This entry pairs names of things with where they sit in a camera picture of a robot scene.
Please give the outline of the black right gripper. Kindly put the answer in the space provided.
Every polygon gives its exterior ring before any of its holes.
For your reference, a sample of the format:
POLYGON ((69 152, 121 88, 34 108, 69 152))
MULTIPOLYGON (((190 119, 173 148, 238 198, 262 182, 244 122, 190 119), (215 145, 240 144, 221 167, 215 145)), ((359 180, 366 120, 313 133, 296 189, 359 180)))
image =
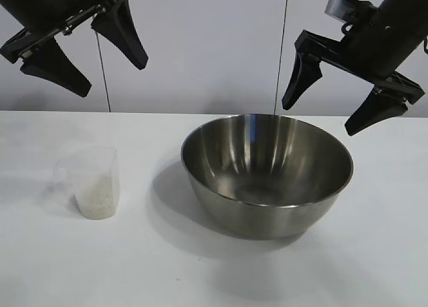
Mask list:
POLYGON ((427 40, 427 0, 328 0, 325 13, 342 22, 336 41, 304 30, 295 42, 296 55, 282 108, 290 110, 322 77, 326 62, 374 84, 370 94, 345 123, 349 136, 408 111, 424 95, 397 68, 427 40))

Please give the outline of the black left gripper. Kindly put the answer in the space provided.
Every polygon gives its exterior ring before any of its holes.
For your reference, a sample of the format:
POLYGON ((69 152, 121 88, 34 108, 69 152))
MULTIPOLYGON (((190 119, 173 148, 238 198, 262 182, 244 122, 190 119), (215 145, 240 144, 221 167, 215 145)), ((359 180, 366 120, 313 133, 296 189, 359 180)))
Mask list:
MULTIPOLYGON (((86 97, 90 81, 68 59, 56 40, 60 32, 71 33, 89 17, 114 0, 1 0, 23 29, 1 46, 1 55, 14 64, 25 52, 39 46, 23 61, 20 70, 86 97)), ((97 14, 92 29, 116 46, 138 69, 145 69, 148 55, 136 32, 128 0, 115 0, 97 14)))

